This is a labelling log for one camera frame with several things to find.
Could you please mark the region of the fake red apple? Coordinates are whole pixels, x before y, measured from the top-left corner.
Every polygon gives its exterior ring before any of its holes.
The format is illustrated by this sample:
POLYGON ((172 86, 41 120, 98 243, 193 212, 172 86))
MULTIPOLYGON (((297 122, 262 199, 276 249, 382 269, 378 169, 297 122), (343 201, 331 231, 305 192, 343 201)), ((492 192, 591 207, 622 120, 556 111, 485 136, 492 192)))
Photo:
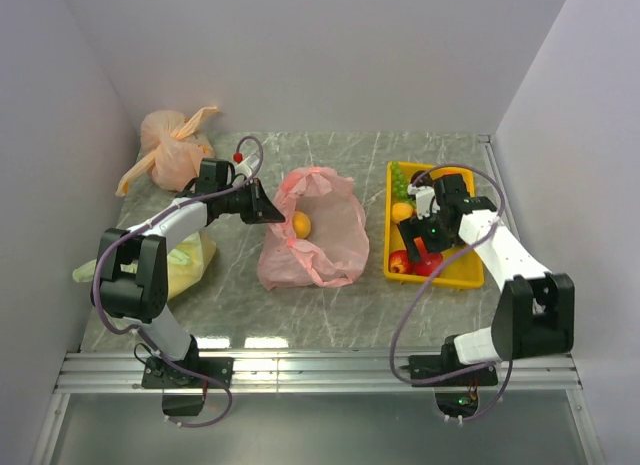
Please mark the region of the fake red apple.
POLYGON ((413 274, 422 277, 429 277, 443 262, 441 253, 427 252, 421 256, 418 263, 413 265, 413 274))

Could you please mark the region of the fake red pomegranate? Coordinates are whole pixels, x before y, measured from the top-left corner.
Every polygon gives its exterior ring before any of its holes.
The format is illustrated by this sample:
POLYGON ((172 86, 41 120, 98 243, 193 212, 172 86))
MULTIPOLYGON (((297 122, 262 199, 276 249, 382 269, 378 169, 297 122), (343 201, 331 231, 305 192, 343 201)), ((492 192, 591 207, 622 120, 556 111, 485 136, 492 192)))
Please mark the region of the fake red pomegranate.
POLYGON ((406 250, 396 250, 389 255, 388 270, 393 274, 411 275, 413 263, 406 250))

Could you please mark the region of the fake peach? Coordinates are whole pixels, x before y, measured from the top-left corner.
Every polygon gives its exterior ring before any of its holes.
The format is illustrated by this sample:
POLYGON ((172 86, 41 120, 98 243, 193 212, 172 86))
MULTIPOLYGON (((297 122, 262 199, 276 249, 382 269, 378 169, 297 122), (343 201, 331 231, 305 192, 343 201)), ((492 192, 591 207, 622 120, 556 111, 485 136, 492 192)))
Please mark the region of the fake peach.
POLYGON ((294 212, 292 226, 298 239, 306 239, 312 231, 312 223, 309 216, 301 211, 294 212))

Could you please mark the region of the pink plastic bag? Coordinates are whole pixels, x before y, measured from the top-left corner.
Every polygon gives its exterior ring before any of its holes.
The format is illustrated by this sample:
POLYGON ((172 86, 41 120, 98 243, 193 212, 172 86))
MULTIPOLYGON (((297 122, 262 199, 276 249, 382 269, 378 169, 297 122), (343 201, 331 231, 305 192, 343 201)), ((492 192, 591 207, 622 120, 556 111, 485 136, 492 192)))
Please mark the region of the pink plastic bag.
POLYGON ((370 242, 352 178, 328 167, 297 168, 285 176, 273 203, 285 222, 267 226, 257 265, 258 280, 266 290, 338 288, 363 274, 370 242), (311 220, 312 231, 306 239, 294 233, 295 211, 311 220))

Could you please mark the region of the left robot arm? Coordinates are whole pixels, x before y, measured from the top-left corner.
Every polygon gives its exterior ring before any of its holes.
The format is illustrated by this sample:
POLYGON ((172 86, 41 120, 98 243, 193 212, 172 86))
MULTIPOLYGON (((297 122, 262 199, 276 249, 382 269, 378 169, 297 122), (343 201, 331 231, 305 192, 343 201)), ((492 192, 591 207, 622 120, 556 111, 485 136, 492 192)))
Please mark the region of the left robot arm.
POLYGON ((101 237, 91 290, 100 320, 113 334, 138 335, 160 373, 178 388, 197 381, 225 384, 204 375, 195 338, 168 307, 168 254, 222 215, 238 215, 246 224, 284 222, 257 177, 262 161, 258 154, 205 159, 169 206, 135 227, 111 228, 101 237))

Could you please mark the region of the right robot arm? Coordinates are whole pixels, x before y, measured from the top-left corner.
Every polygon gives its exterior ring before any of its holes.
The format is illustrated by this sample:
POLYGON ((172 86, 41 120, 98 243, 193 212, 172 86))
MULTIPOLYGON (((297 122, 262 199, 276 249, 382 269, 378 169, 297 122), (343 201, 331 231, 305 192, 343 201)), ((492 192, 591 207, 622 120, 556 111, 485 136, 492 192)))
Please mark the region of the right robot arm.
POLYGON ((474 372, 499 362, 568 353, 574 346, 575 285, 537 261, 502 220, 506 201, 474 196, 453 165, 449 174, 433 167, 415 175, 407 192, 417 211, 398 224, 408 258, 452 250, 428 276, 432 283, 446 268, 475 253, 500 290, 490 326, 445 340, 434 370, 425 377, 403 374, 395 362, 400 335, 389 349, 390 370, 415 387, 448 381, 462 384, 474 372))

